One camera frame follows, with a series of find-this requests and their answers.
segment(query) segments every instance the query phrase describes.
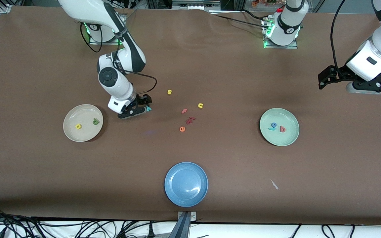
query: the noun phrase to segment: brown table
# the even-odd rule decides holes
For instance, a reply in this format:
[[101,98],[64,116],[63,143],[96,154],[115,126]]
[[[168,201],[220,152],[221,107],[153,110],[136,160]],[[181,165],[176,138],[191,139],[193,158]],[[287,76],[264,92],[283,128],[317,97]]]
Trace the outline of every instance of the brown table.
[[[91,52],[61,8],[13,7],[0,18],[0,208],[174,219],[184,209],[168,200],[164,178],[192,161],[210,183],[189,209],[203,221],[381,224],[381,96],[351,95],[346,83],[317,86],[332,63],[332,18],[308,14],[298,50],[278,50],[263,48],[257,27],[207,12],[136,11],[127,24],[147,58],[143,73],[158,85],[150,113],[120,120],[95,69],[115,46]],[[339,16],[340,65],[377,27],[373,15]],[[138,91],[153,84],[128,78]],[[104,127],[90,142],[72,142],[63,119],[85,103],[101,108]],[[273,146],[260,134],[272,107],[297,117],[294,144]],[[196,120],[186,126],[188,116]]]

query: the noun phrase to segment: green plate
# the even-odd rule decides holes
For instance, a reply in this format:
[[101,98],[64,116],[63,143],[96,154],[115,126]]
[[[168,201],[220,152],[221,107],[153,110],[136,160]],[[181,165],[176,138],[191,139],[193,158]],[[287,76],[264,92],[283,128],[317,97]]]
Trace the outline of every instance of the green plate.
[[298,120],[283,108],[271,108],[266,111],[260,120],[260,130],[268,142],[277,146],[290,145],[299,136]]

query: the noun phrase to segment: white plate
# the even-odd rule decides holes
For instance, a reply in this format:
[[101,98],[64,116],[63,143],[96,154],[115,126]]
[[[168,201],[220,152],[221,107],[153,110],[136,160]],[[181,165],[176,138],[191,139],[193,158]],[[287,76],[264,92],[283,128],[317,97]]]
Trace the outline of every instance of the white plate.
[[288,146],[299,136],[299,123],[290,111],[271,108],[261,117],[260,130],[263,137],[273,145]]
[[[93,124],[94,118],[100,121]],[[84,142],[94,138],[103,127],[103,114],[94,105],[82,104],[70,110],[64,118],[63,129],[66,137],[75,142]]]

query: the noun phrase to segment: cable connector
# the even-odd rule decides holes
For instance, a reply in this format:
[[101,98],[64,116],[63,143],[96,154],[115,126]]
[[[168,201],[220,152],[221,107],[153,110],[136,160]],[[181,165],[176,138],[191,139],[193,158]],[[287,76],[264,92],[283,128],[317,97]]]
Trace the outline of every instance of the cable connector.
[[149,222],[149,232],[148,232],[148,238],[155,237],[154,230],[152,229],[152,221]]

